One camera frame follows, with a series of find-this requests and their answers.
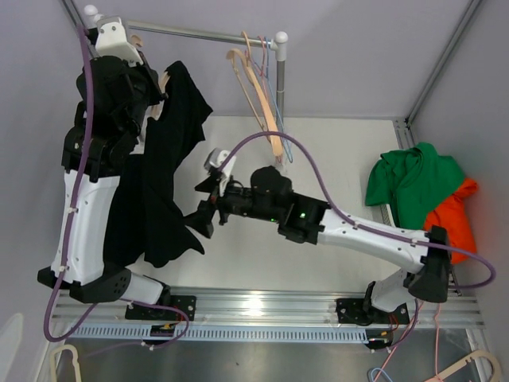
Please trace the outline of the pink wire hanger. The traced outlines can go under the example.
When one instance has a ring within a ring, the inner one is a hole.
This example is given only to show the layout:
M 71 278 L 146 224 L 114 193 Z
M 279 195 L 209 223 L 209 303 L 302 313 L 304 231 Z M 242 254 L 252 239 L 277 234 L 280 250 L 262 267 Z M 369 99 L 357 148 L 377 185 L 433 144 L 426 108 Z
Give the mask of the pink wire hanger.
M 260 40 L 260 43 L 262 45 L 262 64 L 256 66 L 258 67 L 258 70 L 260 71 L 259 78 L 262 80 L 262 87 L 264 95 L 267 99 L 272 100 L 272 104 L 274 106 L 274 121 L 276 123 L 277 130 L 279 132 L 284 131 L 284 123 L 282 122 L 282 116 L 281 112 L 279 110 L 279 106 L 277 104 L 276 95 L 278 94 L 273 90 L 271 87 L 271 81 L 270 81 L 270 49 L 268 48 L 268 40 L 266 37 L 262 37 L 258 35 L 258 39 Z

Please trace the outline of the beige hanger with green shirt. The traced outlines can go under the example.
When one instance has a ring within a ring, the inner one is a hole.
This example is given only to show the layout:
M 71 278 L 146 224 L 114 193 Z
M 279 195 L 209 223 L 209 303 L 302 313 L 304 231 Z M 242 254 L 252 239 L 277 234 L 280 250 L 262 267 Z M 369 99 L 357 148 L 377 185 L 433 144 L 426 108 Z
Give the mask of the beige hanger with green shirt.
M 233 48 L 227 52 L 226 59 L 230 62 L 253 116 L 261 131 L 277 131 L 277 124 L 272 112 L 266 87 L 258 79 L 254 64 L 251 61 L 251 43 L 245 31 L 241 32 L 241 40 L 246 49 Z

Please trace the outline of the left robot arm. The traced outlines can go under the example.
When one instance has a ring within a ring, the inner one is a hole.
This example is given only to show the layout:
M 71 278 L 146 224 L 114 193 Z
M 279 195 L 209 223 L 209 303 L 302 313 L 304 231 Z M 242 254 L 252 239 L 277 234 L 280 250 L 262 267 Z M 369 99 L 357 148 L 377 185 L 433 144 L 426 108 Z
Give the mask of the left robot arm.
M 84 64 L 76 87 L 81 100 L 61 161 L 65 203 L 60 242 L 52 264 L 38 271 L 37 280 L 68 290 L 82 303 L 142 302 L 150 317 L 162 319 L 171 310 L 163 283 L 103 258 L 122 167 L 138 144 L 146 110 L 164 99 L 157 73 L 144 60 L 130 64 L 98 57 Z

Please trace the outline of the orange t shirt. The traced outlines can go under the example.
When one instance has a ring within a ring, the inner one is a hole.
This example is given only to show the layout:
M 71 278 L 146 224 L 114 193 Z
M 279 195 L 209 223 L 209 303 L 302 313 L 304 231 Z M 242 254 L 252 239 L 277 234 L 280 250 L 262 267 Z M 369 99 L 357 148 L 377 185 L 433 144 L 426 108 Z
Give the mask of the orange t shirt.
M 478 191 L 478 184 L 466 177 L 460 187 L 429 212 L 423 228 L 429 231 L 434 225 L 447 230 L 449 245 L 471 253 L 477 253 L 464 201 Z

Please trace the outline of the black t shirt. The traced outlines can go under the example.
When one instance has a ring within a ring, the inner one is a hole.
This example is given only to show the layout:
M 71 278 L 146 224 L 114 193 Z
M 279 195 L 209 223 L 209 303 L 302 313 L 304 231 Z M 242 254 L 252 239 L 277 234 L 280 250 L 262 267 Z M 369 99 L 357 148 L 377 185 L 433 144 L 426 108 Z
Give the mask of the black t shirt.
M 159 117 L 148 118 L 144 150 L 126 160 L 111 202 L 103 259 L 119 267 L 142 257 L 160 268 L 188 250 L 204 253 L 174 201 L 174 174 L 204 141 L 212 108 L 181 61 L 166 72 L 168 98 Z

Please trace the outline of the beige hanger with black shirt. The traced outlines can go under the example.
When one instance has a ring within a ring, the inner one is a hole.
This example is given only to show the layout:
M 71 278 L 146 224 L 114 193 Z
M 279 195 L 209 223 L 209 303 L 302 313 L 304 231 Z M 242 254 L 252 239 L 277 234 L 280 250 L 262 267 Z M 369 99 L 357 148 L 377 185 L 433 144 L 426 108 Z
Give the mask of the beige hanger with black shirt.
M 137 48 L 143 47 L 142 39 L 136 34 L 130 35 L 130 42 Z M 168 98 L 168 95 L 165 92 L 165 87 L 166 87 L 166 84 L 168 83 L 169 79 L 170 79 L 170 74 L 168 74 L 167 71 L 164 71 L 159 76 L 158 87 L 159 87 L 159 90 L 161 91 L 162 100 L 159 104 L 153 105 L 150 108 L 150 117 L 155 120 L 158 120 L 158 118 L 160 117 L 160 115 L 162 113 L 163 106 L 164 106 L 164 101 Z

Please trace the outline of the bright green t shirt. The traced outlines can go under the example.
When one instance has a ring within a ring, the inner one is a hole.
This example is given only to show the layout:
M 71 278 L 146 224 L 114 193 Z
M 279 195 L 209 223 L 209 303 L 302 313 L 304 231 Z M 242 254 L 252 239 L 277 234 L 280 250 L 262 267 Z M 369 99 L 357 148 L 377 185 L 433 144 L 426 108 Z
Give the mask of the bright green t shirt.
M 456 160 L 421 142 L 408 150 L 380 154 L 365 193 L 365 205 L 389 205 L 401 228 L 421 229 L 426 217 L 463 184 Z

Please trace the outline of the blue wire hanger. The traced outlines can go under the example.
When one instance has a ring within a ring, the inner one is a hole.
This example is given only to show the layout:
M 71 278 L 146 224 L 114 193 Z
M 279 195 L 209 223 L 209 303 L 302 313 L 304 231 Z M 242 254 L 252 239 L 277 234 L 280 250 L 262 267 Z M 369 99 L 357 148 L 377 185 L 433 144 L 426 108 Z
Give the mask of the blue wire hanger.
M 267 37 L 263 37 L 261 38 L 261 41 L 264 42 L 264 45 L 265 45 L 265 49 L 266 49 L 266 58 L 264 59 L 264 78 L 266 79 L 266 83 L 268 84 L 268 87 L 269 87 L 269 90 L 270 90 L 270 98 L 272 100 L 272 104 L 274 106 L 274 110 L 275 110 L 275 121 L 276 121 L 276 126 L 277 126 L 277 129 L 279 132 L 281 133 L 285 133 L 285 126 L 284 126 L 284 123 L 283 123 L 283 120 L 282 120 L 282 116 L 281 116 L 281 113 L 279 111 L 279 107 L 277 105 L 277 100 L 276 100 L 276 92 L 273 90 L 272 88 L 272 84 L 271 84 L 271 80 L 270 80 L 270 48 L 269 48 L 269 44 L 268 44 L 268 39 Z M 282 142 L 282 146 L 283 146 L 283 149 L 285 151 L 285 154 L 284 154 L 284 158 L 280 159 L 280 163 L 293 163 L 293 154 L 292 154 L 292 150 L 291 150 L 291 144 L 290 142 L 286 139 L 286 138 L 281 138 L 281 142 Z

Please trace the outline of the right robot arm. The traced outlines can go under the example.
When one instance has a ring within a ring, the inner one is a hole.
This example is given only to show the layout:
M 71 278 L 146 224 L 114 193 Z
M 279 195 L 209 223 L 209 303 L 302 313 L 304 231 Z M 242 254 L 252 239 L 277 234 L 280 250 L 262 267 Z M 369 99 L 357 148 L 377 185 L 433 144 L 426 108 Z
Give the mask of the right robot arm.
M 451 259 L 444 249 L 445 229 L 399 231 L 385 224 L 369 226 L 363 219 L 340 216 L 332 206 L 293 191 L 289 178 L 273 166 L 262 167 L 243 187 L 233 177 L 213 169 L 196 191 L 207 193 L 185 223 L 206 238 L 214 231 L 212 218 L 226 224 L 231 215 L 271 221 L 278 234 L 297 244 L 323 244 L 349 248 L 398 266 L 386 279 L 368 284 L 363 298 L 337 299 L 341 323 L 367 326 L 389 321 L 412 301 L 440 304 L 449 295 Z

